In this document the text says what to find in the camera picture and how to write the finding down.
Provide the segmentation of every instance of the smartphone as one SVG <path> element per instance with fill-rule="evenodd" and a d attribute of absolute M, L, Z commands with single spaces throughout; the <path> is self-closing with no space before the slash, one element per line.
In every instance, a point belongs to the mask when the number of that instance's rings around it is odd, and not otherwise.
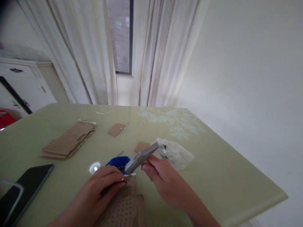
<path fill-rule="evenodd" d="M 37 193 L 43 182 L 46 180 L 47 176 L 54 168 L 54 165 L 45 165 L 29 168 L 25 173 L 19 178 L 17 183 L 24 187 L 23 194 L 17 203 L 11 217 L 5 226 L 14 226 L 18 219 L 21 217 L 22 213 L 25 211 L 26 207 L 33 199 L 34 195 Z M 20 189 L 16 186 L 11 187 L 8 192 L 0 199 L 0 225 L 3 226 L 11 208 L 17 200 L 20 193 Z"/>

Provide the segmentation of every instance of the blue plastic object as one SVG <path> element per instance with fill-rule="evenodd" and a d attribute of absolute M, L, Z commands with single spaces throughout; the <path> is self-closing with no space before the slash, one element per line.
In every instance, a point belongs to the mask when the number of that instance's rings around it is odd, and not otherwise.
<path fill-rule="evenodd" d="M 130 158 L 127 156 L 115 157 L 112 158 L 106 165 L 117 167 L 122 174 L 125 174 L 125 165 L 130 161 Z"/>

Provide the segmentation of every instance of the perforated cardboard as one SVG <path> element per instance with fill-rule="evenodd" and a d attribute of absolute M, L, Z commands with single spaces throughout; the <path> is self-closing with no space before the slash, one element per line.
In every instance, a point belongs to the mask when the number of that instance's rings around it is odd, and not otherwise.
<path fill-rule="evenodd" d="M 95 127 L 91 122 L 78 121 L 59 138 L 44 147 L 39 155 L 62 159 L 71 157 L 94 131 Z"/>
<path fill-rule="evenodd" d="M 127 185 L 112 199 L 94 227 L 144 226 L 144 197 L 136 195 L 136 176 L 129 175 L 127 180 Z"/>

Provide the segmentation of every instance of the finger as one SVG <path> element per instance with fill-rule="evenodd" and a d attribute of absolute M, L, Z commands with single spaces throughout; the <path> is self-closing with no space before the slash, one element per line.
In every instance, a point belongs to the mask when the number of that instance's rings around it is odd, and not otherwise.
<path fill-rule="evenodd" d="M 99 201 L 100 203 L 103 203 L 105 206 L 107 206 L 111 199 L 117 194 L 117 192 L 125 186 L 125 182 L 115 183 L 110 190 L 101 198 Z"/>
<path fill-rule="evenodd" d="M 110 186 L 111 184 L 121 181 L 127 183 L 127 179 L 122 173 L 112 173 L 100 179 L 100 188 L 98 190 L 102 191 L 104 188 Z"/>
<path fill-rule="evenodd" d="M 155 167 L 155 169 L 160 172 L 161 171 L 161 162 L 160 159 L 158 159 L 156 156 L 153 154 L 148 158 L 148 161 L 151 165 Z"/>
<path fill-rule="evenodd" d="M 155 183 L 156 186 L 160 186 L 163 180 L 159 176 L 157 170 L 150 164 L 144 164 L 141 169 L 147 174 L 151 181 Z"/>
<path fill-rule="evenodd" d="M 105 166 L 101 169 L 101 167 L 95 172 L 93 175 L 94 178 L 103 178 L 107 175 L 110 175 L 112 173 L 121 173 L 120 170 L 118 170 L 114 166 Z"/>

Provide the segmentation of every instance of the window frame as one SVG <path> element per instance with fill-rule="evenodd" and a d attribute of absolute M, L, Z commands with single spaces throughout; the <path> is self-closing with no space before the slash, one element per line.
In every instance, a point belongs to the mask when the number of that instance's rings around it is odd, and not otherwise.
<path fill-rule="evenodd" d="M 129 0 L 129 72 L 121 72 L 115 69 L 116 75 L 132 76 L 133 68 L 133 33 L 134 33 L 134 0 Z"/>

